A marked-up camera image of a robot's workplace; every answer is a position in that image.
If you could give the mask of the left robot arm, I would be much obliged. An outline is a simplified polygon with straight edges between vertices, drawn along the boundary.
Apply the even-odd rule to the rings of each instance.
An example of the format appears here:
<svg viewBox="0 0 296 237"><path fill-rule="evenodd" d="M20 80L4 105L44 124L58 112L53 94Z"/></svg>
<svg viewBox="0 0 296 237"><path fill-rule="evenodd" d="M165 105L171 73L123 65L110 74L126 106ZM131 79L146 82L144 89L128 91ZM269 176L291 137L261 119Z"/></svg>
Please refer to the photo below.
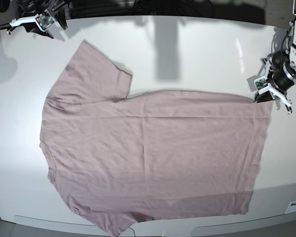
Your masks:
<svg viewBox="0 0 296 237"><path fill-rule="evenodd" d="M280 50L262 58L264 74L254 80L255 102L280 100L289 114L292 103L287 98L287 91L296 85L296 0L293 1L293 15L295 18L290 22Z"/></svg>

